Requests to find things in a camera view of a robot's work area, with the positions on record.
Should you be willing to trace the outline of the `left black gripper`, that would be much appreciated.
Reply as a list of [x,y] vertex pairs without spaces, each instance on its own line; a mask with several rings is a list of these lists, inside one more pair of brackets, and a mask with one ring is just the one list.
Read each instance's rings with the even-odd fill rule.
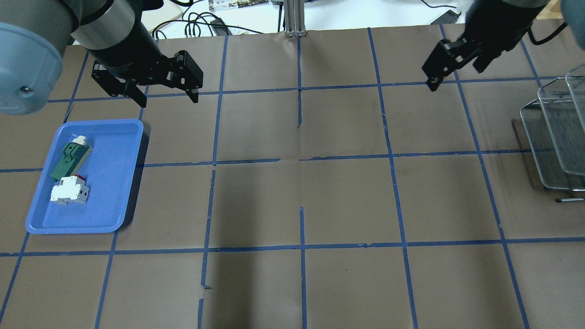
[[118,44],[91,49],[90,54],[95,59],[91,77],[109,96],[124,96],[145,108],[147,96],[140,86],[163,85],[186,92],[194,104],[199,102],[202,68],[186,50],[165,56],[148,32],[131,31]]

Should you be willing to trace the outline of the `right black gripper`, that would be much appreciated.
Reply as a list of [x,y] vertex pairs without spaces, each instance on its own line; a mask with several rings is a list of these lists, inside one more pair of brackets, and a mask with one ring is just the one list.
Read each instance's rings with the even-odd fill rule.
[[439,40],[422,65],[428,88],[437,91],[445,77],[469,62],[483,73],[502,52],[515,48],[545,6],[545,0],[472,2],[463,33],[454,41]]

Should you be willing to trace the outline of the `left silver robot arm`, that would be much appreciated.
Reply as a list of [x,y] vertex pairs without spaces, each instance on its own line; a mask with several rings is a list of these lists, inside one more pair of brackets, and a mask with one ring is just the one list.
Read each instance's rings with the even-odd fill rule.
[[3,0],[0,3],[0,102],[7,115],[27,115],[48,102],[74,40],[94,58],[92,79],[109,95],[147,97],[140,87],[163,85],[194,103],[203,71],[186,50],[165,56],[142,23],[162,0]]

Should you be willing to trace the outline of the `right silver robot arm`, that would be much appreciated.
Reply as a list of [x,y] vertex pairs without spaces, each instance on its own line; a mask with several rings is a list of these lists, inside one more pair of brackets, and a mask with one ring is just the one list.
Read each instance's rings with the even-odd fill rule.
[[463,33],[455,41],[439,40],[422,65],[426,85],[436,91],[445,77],[469,62],[477,73],[482,73],[503,52],[513,50],[525,34],[529,35],[531,43],[540,45],[568,26],[583,49],[583,0],[562,0],[560,11],[564,23],[545,39],[534,39],[532,25],[548,4],[548,0],[473,0],[465,14]]

